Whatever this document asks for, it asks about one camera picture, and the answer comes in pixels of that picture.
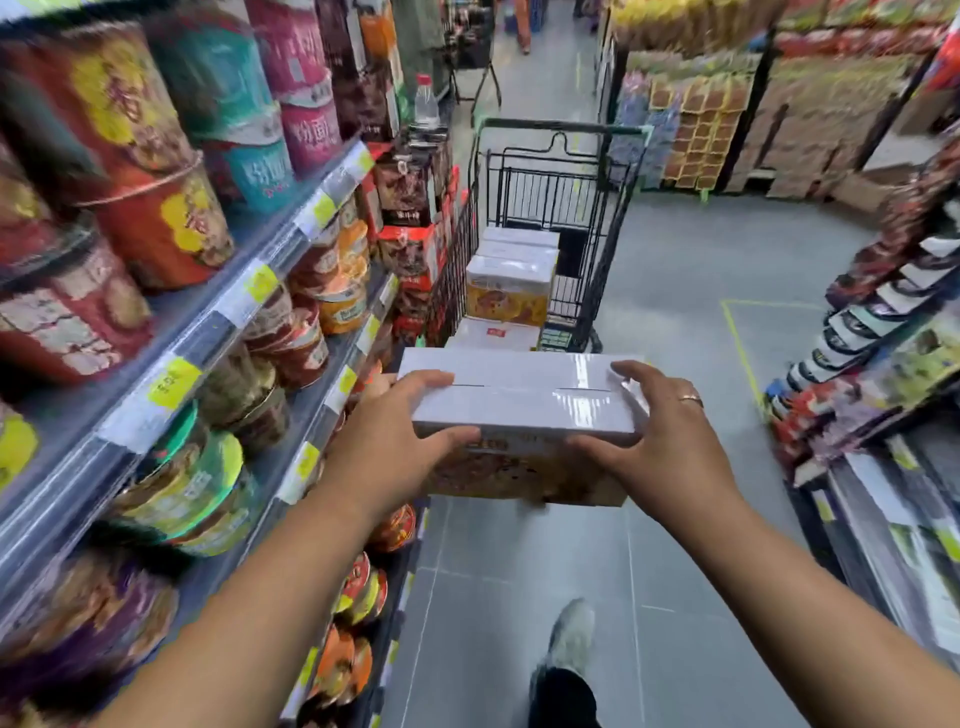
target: plastic bottle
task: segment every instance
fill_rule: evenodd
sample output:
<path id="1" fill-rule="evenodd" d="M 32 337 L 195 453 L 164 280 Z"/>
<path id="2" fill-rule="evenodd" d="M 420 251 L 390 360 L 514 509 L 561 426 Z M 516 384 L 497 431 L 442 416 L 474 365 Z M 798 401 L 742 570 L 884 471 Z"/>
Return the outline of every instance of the plastic bottle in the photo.
<path id="1" fill-rule="evenodd" d="M 440 126 L 440 107 L 433 95 L 433 82 L 429 74 L 417 74 L 417 98 L 414 100 L 414 126 L 419 129 L 436 129 Z"/>

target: yellow price tag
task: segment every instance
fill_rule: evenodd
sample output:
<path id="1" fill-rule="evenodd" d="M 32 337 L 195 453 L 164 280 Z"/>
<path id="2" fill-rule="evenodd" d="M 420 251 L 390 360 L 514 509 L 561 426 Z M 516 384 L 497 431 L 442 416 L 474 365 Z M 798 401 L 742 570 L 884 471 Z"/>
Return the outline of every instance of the yellow price tag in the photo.
<path id="1" fill-rule="evenodd" d="M 270 298 L 270 294 L 274 292 L 278 284 L 276 273 L 270 270 L 270 266 L 260 263 L 247 279 L 245 287 L 254 301 L 263 304 Z"/>
<path id="2" fill-rule="evenodd" d="M 360 165 L 360 170 L 364 173 L 364 176 L 373 169 L 373 155 L 366 146 L 363 148 L 363 152 L 360 153 L 360 159 L 357 163 Z"/>
<path id="3" fill-rule="evenodd" d="M 310 647 L 310 651 L 307 653 L 306 662 L 303 663 L 300 677 L 297 678 L 297 684 L 301 687 L 305 688 L 307 681 L 310 679 L 310 671 L 313 669 L 313 664 L 317 661 L 318 651 L 316 647 Z"/>
<path id="4" fill-rule="evenodd" d="M 200 378 L 200 370 L 182 356 L 174 357 L 150 385 L 147 399 L 167 409 L 177 409 Z"/>
<path id="5" fill-rule="evenodd" d="M 327 226 L 333 216 L 337 213 L 337 206 L 325 192 L 320 193 L 320 200 L 313 205 L 313 216 L 317 219 L 317 225 L 321 230 Z"/>
<path id="6" fill-rule="evenodd" d="M 312 443 L 303 444 L 303 454 L 300 456 L 300 462 L 297 463 L 297 475 L 300 480 L 306 480 L 313 473 L 317 466 L 317 459 L 320 457 L 320 451 Z"/>
<path id="7" fill-rule="evenodd" d="M 344 370 L 340 373 L 340 382 L 337 385 L 337 388 L 340 390 L 341 394 L 348 395 L 353 391 L 353 385 L 356 384 L 357 373 L 354 372 L 350 367 L 344 367 Z"/>

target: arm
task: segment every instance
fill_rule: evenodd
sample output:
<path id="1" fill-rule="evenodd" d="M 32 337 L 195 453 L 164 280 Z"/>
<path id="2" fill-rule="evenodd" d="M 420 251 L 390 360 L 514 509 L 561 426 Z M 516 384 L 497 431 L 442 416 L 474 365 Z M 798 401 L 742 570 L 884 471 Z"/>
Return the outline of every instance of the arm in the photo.
<path id="1" fill-rule="evenodd" d="M 476 427 L 420 440 L 410 413 L 453 375 L 382 377 L 331 446 L 324 476 L 156 659 L 94 720 L 96 728 L 263 728 L 276 723 L 354 557 L 377 523 L 414 497 L 430 469 Z"/>
<path id="2" fill-rule="evenodd" d="M 637 362 L 651 417 L 622 449 L 571 444 L 608 468 L 693 557 L 807 720 L 841 728 L 955 726 L 960 677 L 821 569 L 754 511 L 693 392 Z"/>

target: hand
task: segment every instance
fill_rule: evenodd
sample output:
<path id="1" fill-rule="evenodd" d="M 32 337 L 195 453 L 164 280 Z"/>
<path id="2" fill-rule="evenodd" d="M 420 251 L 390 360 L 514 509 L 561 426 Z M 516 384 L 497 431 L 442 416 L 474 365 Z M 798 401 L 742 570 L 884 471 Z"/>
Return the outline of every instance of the hand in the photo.
<path id="1" fill-rule="evenodd" d="M 453 374 L 436 370 L 378 375 L 329 448 L 321 484 L 336 488 L 353 516 L 371 527 L 420 492 L 433 467 L 456 448 L 480 439 L 480 428 L 449 427 L 419 438 L 410 415 L 430 387 L 446 387 Z"/>
<path id="2" fill-rule="evenodd" d="M 668 529 L 697 521 L 731 497 L 740 499 L 730 461 L 703 406 L 680 399 L 696 392 L 693 385 L 638 361 L 617 361 L 612 369 L 638 381 L 650 405 L 643 439 L 620 448 L 573 435 L 570 445 L 613 473 L 636 504 Z"/>

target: pink packaging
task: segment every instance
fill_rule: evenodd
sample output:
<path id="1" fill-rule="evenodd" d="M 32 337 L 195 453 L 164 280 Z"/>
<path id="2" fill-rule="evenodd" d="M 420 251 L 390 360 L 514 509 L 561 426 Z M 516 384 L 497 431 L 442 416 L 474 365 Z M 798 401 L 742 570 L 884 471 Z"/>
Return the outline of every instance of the pink packaging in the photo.
<path id="1" fill-rule="evenodd" d="M 333 103 L 330 72 L 312 88 L 280 97 L 280 118 L 294 171 L 303 176 L 317 169 L 340 148 L 340 126 Z"/>
<path id="2" fill-rule="evenodd" d="M 313 0 L 248 0 L 247 12 L 275 96 L 320 84 L 329 75 Z"/>

